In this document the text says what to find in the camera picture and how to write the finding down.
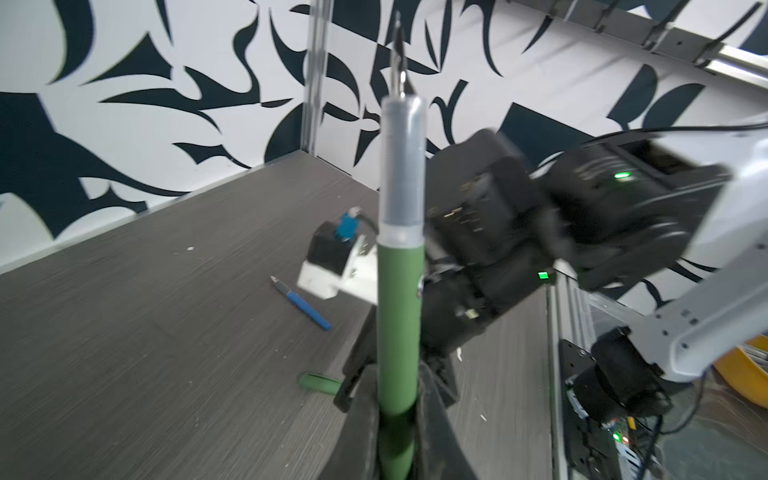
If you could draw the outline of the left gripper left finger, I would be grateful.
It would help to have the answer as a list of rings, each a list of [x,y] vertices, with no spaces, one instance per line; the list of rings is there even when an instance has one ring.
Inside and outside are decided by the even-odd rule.
[[[338,441],[317,478],[378,479],[379,421],[377,368],[369,365],[363,370]]]

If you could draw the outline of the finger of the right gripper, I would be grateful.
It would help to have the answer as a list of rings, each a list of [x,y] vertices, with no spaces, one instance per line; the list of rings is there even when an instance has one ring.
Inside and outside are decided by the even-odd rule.
[[[353,400],[353,390],[357,386],[365,368],[369,364],[376,363],[376,317],[377,307],[372,306],[342,368],[343,381],[334,397],[334,405],[342,413],[349,411]]]
[[[426,354],[424,362],[429,367],[437,391],[445,408],[450,408],[459,401],[459,392],[455,369],[449,356]]]

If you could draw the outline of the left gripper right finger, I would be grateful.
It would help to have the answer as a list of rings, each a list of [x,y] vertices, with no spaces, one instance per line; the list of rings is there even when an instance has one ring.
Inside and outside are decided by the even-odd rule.
[[[413,478],[475,480],[477,475],[459,445],[426,363],[420,363],[418,375]]]

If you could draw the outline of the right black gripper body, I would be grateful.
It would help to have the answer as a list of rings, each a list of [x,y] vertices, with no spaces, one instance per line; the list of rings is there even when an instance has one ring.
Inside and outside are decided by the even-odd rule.
[[[421,345],[447,355],[534,293],[557,217],[503,134],[481,130],[426,162]]]

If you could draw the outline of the dark green pen cap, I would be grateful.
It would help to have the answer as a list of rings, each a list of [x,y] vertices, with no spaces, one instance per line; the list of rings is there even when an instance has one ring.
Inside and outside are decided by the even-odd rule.
[[[343,382],[336,378],[327,377],[313,372],[303,372],[297,378],[298,385],[311,392],[335,396],[341,389]]]

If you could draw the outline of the dark green pen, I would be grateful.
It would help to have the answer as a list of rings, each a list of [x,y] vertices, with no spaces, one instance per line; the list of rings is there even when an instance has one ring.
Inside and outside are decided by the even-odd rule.
[[[389,94],[382,103],[377,236],[378,460],[384,479],[408,478],[415,454],[420,316],[425,268],[425,102],[408,77],[394,18]]]

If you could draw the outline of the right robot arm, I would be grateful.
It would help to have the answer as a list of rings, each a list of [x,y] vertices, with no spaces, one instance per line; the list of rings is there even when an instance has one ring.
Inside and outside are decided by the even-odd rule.
[[[442,357],[547,281],[558,260],[581,289],[630,289],[671,266],[730,180],[660,149],[659,130],[590,141],[538,178],[520,153],[481,131],[437,155],[476,153],[476,171],[431,172],[413,132],[385,137],[378,304],[335,396],[347,411],[365,367],[410,387],[418,357]]]

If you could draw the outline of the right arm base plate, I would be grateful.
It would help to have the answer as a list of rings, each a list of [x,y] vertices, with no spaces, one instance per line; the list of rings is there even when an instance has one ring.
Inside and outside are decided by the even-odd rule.
[[[613,433],[605,426],[612,400],[598,380],[588,351],[562,339],[558,343],[563,445],[568,467],[587,479],[620,479]]]

